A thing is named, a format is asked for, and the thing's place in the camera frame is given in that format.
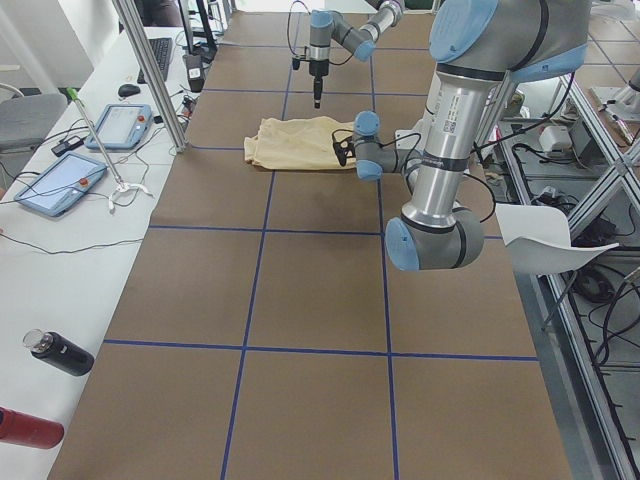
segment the folded towel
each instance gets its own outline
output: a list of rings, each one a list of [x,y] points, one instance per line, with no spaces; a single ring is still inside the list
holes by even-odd
[[[333,151],[331,134],[338,129],[353,130],[353,123],[340,123],[329,117],[308,120],[269,118],[262,120],[258,135],[244,139],[244,159],[270,170],[336,170],[343,168]],[[336,133],[342,140],[348,132]],[[346,168],[354,168],[355,159]]]

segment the black mouse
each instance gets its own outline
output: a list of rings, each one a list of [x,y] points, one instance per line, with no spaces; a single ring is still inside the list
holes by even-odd
[[[122,98],[130,97],[131,95],[135,95],[137,93],[140,93],[140,87],[137,85],[133,85],[132,83],[125,83],[118,89],[118,96]]]

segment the black bottle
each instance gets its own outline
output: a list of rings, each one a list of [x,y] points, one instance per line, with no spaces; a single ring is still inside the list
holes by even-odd
[[[84,375],[93,366],[93,355],[56,332],[31,330],[22,343],[37,359],[76,377]]]

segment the chair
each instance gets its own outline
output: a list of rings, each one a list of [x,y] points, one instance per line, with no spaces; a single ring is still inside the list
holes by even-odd
[[[496,216],[514,272],[532,275],[573,272],[556,305],[544,320],[543,330],[569,293],[578,277],[578,270],[598,255],[618,246],[612,243],[602,247],[572,247],[567,217],[553,207],[498,204]]]
[[[45,140],[67,108],[61,93],[24,96],[10,85],[0,83],[14,98],[0,103],[0,188],[7,189]]]

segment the red bottle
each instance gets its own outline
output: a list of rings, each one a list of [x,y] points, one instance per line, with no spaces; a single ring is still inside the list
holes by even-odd
[[[53,448],[64,435],[58,422],[0,407],[0,442],[35,448]]]

